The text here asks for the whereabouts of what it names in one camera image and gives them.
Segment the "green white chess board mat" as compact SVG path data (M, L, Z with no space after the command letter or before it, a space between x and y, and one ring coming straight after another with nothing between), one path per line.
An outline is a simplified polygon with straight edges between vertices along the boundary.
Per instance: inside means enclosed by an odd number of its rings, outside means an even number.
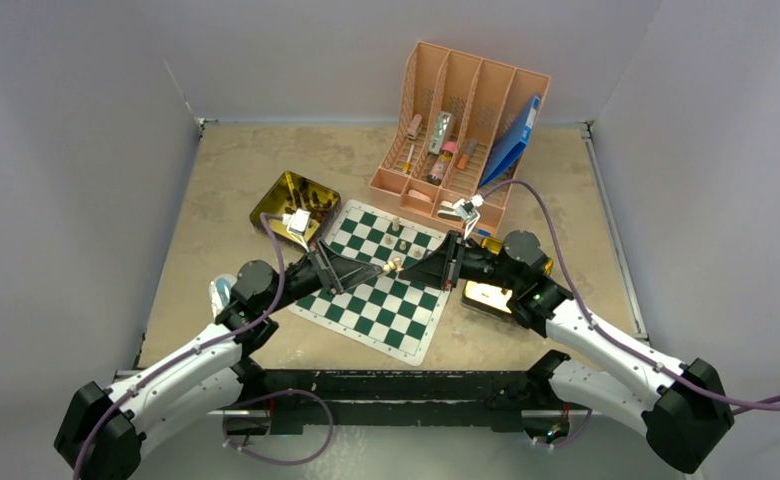
M414 221L401 218L401 229L394 232L396 216L357 200L345 203L323 240L337 253L357 260L383 265L393 257L409 267L434 251L445 234ZM395 237L386 245L387 235ZM401 251L399 242L408 243ZM421 258L412 255L415 248ZM385 274L367 281L342 295L318 291L288 310L299 317L338 335L370 347L411 366L421 365L438 329L450 325L461 311L458 299L448 291L419 282Z

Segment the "blue folder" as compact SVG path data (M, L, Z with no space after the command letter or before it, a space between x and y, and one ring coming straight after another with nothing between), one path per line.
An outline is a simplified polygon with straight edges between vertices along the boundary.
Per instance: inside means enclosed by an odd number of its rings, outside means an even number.
M533 95L510 123L505 133L495 142L484 165L478 187L493 182L522 156L542 104L540 94Z

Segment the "pink capped bottle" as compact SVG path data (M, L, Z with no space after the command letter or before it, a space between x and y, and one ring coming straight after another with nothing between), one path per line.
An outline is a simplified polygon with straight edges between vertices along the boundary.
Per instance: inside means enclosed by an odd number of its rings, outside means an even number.
M433 185L440 185L443 182L456 151L456 141L447 141L443 144L439 153L437 154L437 158L434 164L426 176L426 181L428 183Z

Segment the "white blue round disc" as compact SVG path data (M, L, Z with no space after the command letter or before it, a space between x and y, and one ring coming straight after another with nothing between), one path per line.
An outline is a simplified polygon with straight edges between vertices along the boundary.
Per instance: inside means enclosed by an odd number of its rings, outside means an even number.
M230 301L230 292L237 278L232 274L221 274L209 284L208 293L213 318L216 318Z

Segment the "grey box in organizer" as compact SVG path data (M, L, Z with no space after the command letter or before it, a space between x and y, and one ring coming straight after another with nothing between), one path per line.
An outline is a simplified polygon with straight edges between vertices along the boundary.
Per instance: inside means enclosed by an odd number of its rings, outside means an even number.
M434 127L427 143L427 151L431 154L439 154L442 147L451 138L456 117L448 111L440 111L437 114Z

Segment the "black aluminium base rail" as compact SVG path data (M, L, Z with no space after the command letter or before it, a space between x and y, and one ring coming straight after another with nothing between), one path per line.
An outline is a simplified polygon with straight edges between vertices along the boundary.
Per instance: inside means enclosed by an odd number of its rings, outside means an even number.
M526 410L579 405L549 396L542 375L532 371L535 365L525 372L267 371L251 361L239 398L223 407L269 403L280 415L273 424L280 434L329 423L519 432Z

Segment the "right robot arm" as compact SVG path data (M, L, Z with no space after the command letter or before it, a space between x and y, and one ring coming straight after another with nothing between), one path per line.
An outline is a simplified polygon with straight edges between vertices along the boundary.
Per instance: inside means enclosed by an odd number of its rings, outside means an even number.
M577 403L643 435L670 467L695 473L734 424L713 365L663 354L582 306L576 293L545 272L547 256L528 231L509 233L494 253L449 232L422 259L401 270L405 281L450 290L460 280L510 292L513 320L589 359L597 372L565 354L545 355L527 381L542 407Z

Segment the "gold tin with dark pieces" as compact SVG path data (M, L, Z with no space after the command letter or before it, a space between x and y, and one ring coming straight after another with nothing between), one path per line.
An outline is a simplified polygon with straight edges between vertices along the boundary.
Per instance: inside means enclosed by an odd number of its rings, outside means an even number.
M304 238L310 243L323 237L342 208L341 195L336 190L292 171L283 172L261 198L249 215L249 222L259 233L265 234L260 216L291 215L298 208L310 213Z

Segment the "white bishop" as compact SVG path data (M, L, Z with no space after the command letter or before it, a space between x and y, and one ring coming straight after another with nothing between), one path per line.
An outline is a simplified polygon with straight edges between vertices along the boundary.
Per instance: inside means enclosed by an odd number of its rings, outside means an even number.
M389 259L382 267L382 270L385 274L398 273L402 269L402 259L400 257L393 257Z

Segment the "gold tin with white pieces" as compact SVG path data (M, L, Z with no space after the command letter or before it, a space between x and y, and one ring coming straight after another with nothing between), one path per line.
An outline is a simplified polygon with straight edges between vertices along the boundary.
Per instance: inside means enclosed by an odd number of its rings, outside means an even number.
M491 253L498 254L502 250L503 242L497 238L487 237L484 238L481 246ZM550 257L546 257L546 262L543 266L544 273L547 275L551 274L553 267L554 261ZM511 295L511 291L507 289L467 281L461 295L461 304L466 308L492 318L511 320L511 312L507 307L507 301Z

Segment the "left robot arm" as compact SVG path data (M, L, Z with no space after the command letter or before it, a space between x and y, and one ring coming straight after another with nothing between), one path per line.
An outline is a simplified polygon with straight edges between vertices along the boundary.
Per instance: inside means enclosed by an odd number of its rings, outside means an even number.
M322 241L290 266L244 264L227 301L187 344L134 376L80 387L55 450L76 479L129 478L149 451L189 421L233 403L250 409L261 402L264 382L245 370L278 328L272 313L319 290L345 293L388 271Z

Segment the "white stapler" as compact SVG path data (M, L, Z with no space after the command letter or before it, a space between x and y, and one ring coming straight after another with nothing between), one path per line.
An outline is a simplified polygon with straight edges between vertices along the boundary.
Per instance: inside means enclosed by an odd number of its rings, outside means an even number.
M442 201L436 212L436 216L443 220L462 221L463 217L455 210L451 202Z

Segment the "pink desk organizer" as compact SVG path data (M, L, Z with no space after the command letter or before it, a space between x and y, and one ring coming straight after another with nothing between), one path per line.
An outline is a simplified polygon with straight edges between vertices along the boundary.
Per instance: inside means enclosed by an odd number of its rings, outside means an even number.
M550 76L474 54L420 41L408 56L396 134L370 182L371 202L382 210L438 230L458 229L461 221L436 216L442 201L452 204L483 191L491 194L479 208L478 236L495 234L508 209L511 187L522 156L493 182L478 187L495 142L528 100L540 94L542 104ZM437 155L427 151L437 114L455 115L449 141L457 151L440 185L426 181ZM467 168L457 160L471 138L478 141Z

